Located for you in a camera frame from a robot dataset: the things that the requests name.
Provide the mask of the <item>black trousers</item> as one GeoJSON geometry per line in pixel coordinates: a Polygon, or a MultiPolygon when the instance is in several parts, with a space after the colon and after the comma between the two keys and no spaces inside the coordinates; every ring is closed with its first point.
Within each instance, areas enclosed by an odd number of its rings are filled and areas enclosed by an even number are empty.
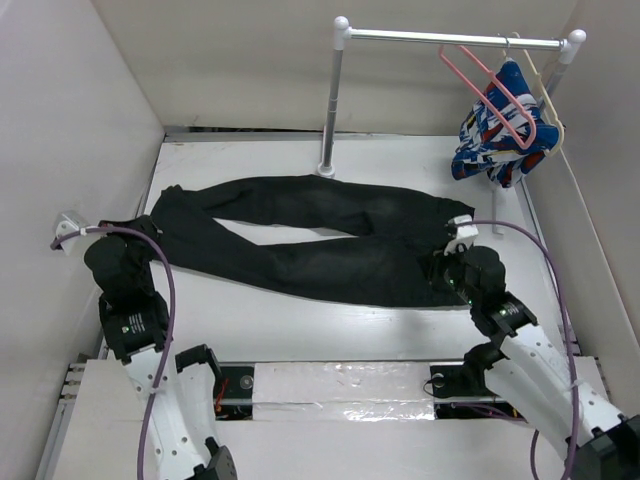
{"type": "Polygon", "coordinates": [[[458,200],[319,176],[242,178],[202,190],[165,189],[151,210],[160,246],[183,269],[297,297],[386,308],[457,306],[429,284],[447,223],[473,215],[458,200]],[[332,230],[323,240],[256,244],[223,226],[332,230]]]}

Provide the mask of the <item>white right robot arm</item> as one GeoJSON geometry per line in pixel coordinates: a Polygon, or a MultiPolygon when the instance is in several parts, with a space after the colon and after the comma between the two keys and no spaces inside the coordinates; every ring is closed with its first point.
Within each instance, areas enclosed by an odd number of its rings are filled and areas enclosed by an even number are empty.
{"type": "Polygon", "coordinates": [[[490,390],[513,406],[554,448],[565,478],[638,478],[638,417],[578,379],[505,279],[498,253],[484,246],[438,252],[431,261],[431,285],[449,287],[464,300],[488,339],[464,357],[465,387],[476,394],[490,390]]]}

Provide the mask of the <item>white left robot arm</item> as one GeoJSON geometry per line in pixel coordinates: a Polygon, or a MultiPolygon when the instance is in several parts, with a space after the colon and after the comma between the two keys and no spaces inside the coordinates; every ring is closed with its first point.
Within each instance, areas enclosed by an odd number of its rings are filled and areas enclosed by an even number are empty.
{"type": "Polygon", "coordinates": [[[102,290],[99,318],[104,340],[123,365],[143,420],[138,440],[139,479],[235,479],[232,454],[216,432],[219,399],[228,379],[206,344],[178,352],[172,345],[176,290],[156,290],[150,263],[169,264],[159,233],[148,220],[102,222],[100,239],[84,256],[102,290]]]}

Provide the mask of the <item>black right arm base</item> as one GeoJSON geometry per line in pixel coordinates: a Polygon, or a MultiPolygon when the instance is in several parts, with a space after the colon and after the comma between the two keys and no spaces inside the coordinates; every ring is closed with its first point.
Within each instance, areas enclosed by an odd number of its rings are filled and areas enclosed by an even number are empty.
{"type": "Polygon", "coordinates": [[[423,391],[433,400],[437,420],[525,421],[513,406],[488,390],[483,380],[466,373],[462,364],[431,365],[423,391]]]}

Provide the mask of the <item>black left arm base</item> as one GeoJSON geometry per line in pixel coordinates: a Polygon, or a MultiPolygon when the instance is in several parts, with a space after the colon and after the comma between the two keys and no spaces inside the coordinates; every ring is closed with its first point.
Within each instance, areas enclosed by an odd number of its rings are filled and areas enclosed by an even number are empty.
{"type": "Polygon", "coordinates": [[[221,372],[223,382],[216,382],[213,391],[216,419],[219,421],[251,420],[255,365],[223,363],[221,372]]]}

